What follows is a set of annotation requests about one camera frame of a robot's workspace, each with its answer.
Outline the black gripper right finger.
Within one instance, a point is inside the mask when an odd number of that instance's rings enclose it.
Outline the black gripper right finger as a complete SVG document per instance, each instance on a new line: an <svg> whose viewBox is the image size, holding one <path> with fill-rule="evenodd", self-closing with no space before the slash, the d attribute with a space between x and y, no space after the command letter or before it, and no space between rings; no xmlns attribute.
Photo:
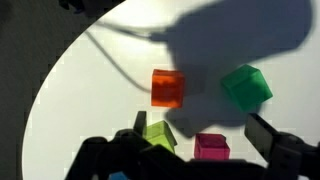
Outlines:
<svg viewBox="0 0 320 180"><path fill-rule="evenodd" d="M263 180L320 180L319 146L277 131L256 113L248 114L244 134L268 163Z"/></svg>

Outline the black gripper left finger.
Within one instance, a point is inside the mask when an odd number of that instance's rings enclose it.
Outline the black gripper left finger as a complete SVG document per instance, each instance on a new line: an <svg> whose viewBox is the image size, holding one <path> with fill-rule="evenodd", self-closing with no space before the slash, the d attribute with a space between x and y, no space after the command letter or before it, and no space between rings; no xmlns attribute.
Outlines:
<svg viewBox="0 0 320 180"><path fill-rule="evenodd" d="M84 140L64 180L110 180L119 172L129 180L185 178L182 159L143 138L146 115L139 111L133 128L117 131L111 141L101 136Z"/></svg>

